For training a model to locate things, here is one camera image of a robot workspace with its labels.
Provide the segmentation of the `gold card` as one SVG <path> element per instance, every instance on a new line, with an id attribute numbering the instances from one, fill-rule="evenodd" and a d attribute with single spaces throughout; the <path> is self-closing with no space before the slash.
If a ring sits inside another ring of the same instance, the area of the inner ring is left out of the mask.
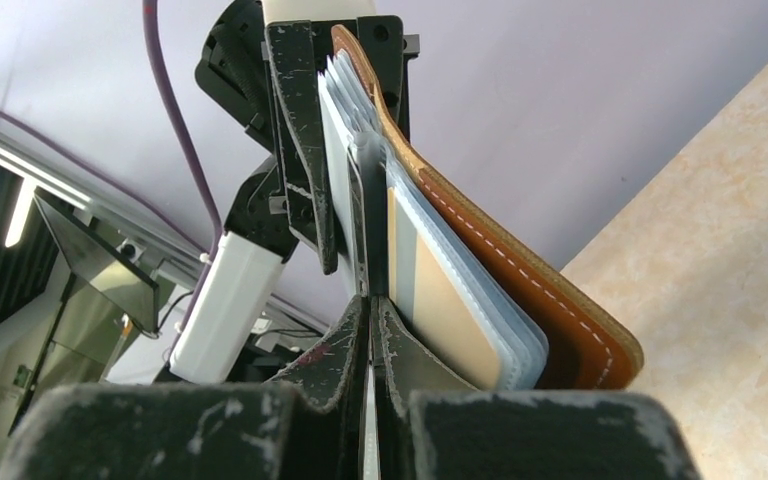
<path id="1" fill-rule="evenodd" d="M 406 194 L 386 193 L 388 294 L 409 329 L 446 366 L 480 389 L 503 373 L 498 344 L 480 326 L 480 311 L 430 229 L 417 224 Z"/>

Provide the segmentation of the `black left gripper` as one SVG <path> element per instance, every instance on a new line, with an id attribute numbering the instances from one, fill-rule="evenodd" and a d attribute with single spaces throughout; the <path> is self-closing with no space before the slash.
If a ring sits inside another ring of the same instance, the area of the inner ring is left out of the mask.
<path id="1" fill-rule="evenodd" d="M 406 137 L 411 136 L 408 62 L 420 52 L 420 37 L 407 34 L 395 15 L 276 22 L 265 29 L 264 60 L 273 146 L 279 169 L 279 211 L 291 232 L 309 245 L 321 270 L 337 270 L 333 202 L 318 94 L 318 73 L 339 47 L 334 26 L 343 26 L 364 48 L 384 104 Z"/>

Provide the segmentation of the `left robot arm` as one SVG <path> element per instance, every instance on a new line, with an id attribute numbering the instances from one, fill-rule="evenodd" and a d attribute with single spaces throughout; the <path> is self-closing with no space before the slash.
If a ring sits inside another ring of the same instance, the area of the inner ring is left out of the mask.
<path id="1" fill-rule="evenodd" d="M 419 51 L 401 18 L 372 2 L 235 1 L 208 33 L 195 69 L 198 86 L 269 152 L 246 179 L 216 238 L 183 330 L 160 382 L 221 383 L 299 244 L 332 274 L 343 246 L 330 185 L 319 75 L 349 30 L 384 79 L 385 109 L 410 130 L 407 62 Z"/>

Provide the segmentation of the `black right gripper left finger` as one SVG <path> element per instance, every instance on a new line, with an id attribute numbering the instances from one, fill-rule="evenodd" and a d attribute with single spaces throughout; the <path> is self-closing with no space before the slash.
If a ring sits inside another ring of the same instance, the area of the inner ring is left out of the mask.
<path id="1" fill-rule="evenodd" d="M 368 302 L 261 383 L 75 384 L 15 431 L 0 479 L 357 479 Z"/>

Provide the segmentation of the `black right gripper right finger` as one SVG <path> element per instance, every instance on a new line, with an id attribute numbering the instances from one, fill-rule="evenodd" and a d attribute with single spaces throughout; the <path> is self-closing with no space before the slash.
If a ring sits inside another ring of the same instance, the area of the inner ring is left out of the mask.
<path id="1" fill-rule="evenodd" d="M 384 479 L 696 479 L 673 417 L 629 392 L 474 390 L 371 302 Z"/>

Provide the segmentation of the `brown leather card holder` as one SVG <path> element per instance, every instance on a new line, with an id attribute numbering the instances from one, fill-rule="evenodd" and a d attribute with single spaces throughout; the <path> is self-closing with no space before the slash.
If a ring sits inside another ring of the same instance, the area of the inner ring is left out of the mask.
<path id="1" fill-rule="evenodd" d="M 359 40 L 342 24 L 332 26 L 331 38 L 335 52 L 348 54 L 376 107 L 384 135 L 414 183 L 471 254 L 547 335 L 548 359 L 537 387 L 627 387 L 644 365 L 637 339 L 427 162 L 390 115 L 377 72 Z"/>

